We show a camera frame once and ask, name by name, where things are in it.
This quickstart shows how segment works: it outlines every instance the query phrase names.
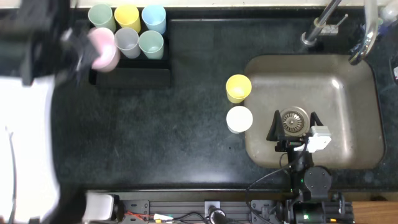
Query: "drain strainer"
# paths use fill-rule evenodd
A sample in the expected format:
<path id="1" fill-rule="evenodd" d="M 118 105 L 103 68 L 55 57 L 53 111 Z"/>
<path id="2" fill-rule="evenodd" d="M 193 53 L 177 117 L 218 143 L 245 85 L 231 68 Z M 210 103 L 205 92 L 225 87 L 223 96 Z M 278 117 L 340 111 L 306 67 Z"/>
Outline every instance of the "drain strainer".
<path id="1" fill-rule="evenodd" d="M 308 114 L 301 108 L 293 106 L 281 112 L 285 133 L 290 136 L 302 136 L 309 130 Z"/>

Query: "yellow cup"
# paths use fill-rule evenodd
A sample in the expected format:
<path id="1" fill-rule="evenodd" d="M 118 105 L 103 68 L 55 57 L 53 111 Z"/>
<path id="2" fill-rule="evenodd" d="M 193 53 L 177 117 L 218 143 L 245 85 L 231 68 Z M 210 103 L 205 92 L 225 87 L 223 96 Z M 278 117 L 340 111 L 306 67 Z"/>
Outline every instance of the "yellow cup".
<path id="1" fill-rule="evenodd" d="M 116 8 L 114 18 L 123 28 L 132 28 L 139 33 L 141 31 L 141 22 L 139 12 L 135 5 L 125 4 Z"/>
<path id="2" fill-rule="evenodd" d="M 251 92 L 251 82 L 244 75 L 233 75 L 226 82 L 226 95 L 230 102 L 240 103 Z"/>

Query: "white wall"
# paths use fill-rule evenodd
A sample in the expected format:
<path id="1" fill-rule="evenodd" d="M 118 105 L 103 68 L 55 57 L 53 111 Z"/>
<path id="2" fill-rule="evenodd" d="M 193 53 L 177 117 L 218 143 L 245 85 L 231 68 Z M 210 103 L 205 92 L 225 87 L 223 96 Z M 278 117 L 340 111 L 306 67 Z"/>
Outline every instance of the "white wall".
<path id="1" fill-rule="evenodd" d="M 375 0 L 386 5 L 390 0 Z M 80 0 L 80 7 L 90 7 L 96 3 L 118 6 L 133 3 L 138 7 L 148 4 L 161 4 L 167 7 L 220 7 L 220 6 L 326 6 L 330 0 Z M 0 7 L 18 7 L 19 0 L 0 0 Z M 342 0 L 340 6 L 362 6 L 363 0 Z"/>

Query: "blue cup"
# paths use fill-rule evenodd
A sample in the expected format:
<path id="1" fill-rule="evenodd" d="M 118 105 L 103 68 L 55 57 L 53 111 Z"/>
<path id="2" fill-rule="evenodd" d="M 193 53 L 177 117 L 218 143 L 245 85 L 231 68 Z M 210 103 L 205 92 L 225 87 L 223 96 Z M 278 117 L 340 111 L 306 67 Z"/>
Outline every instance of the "blue cup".
<path id="1" fill-rule="evenodd" d="M 166 32 L 166 10 L 163 6 L 151 5 L 142 10 L 142 20 L 149 30 L 160 34 Z"/>

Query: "faucet handle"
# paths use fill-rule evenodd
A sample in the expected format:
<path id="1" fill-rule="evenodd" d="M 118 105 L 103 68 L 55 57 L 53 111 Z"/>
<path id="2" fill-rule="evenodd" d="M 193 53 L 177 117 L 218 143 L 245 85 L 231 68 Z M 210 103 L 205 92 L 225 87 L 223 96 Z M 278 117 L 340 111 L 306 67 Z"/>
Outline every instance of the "faucet handle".
<path id="1" fill-rule="evenodd" d="M 348 14 L 345 14 L 344 17 L 336 24 L 336 25 L 325 25 L 321 30 L 319 35 L 337 35 L 338 27 L 348 18 Z"/>

